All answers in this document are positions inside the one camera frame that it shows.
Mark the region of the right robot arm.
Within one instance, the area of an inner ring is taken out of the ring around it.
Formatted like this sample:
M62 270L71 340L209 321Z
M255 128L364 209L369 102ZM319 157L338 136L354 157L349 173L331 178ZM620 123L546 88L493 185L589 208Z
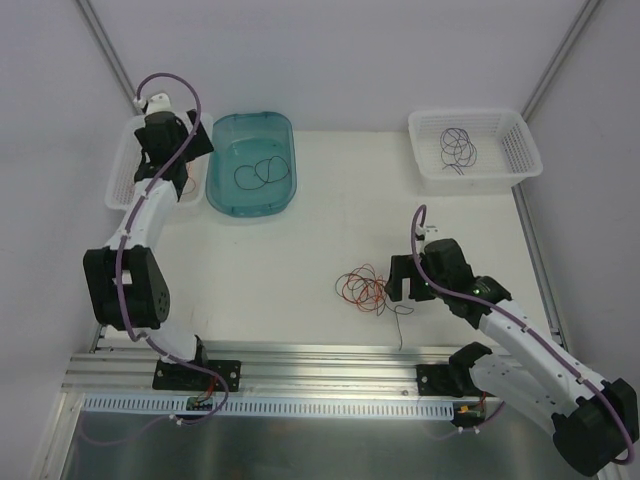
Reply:
M492 348L472 342L445 365L419 368L421 388L457 398L482 392L498 397L545 431L584 476L633 461L639 439L634 388L623 379L605 379L544 337L505 287L473 273L455 240L392 256L385 291L393 302L441 300L511 357L505 362Z

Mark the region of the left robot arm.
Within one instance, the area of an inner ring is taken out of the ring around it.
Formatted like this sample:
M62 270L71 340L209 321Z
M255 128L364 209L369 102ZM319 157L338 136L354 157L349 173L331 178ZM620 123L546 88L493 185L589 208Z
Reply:
M148 108L134 136L141 160L133 199L114 235L83 257L94 315L100 325L158 353L154 389L210 392L220 380L209 370L202 340L172 320L171 294L154 250L182 197L188 163L211 153L213 145L196 109L178 116Z

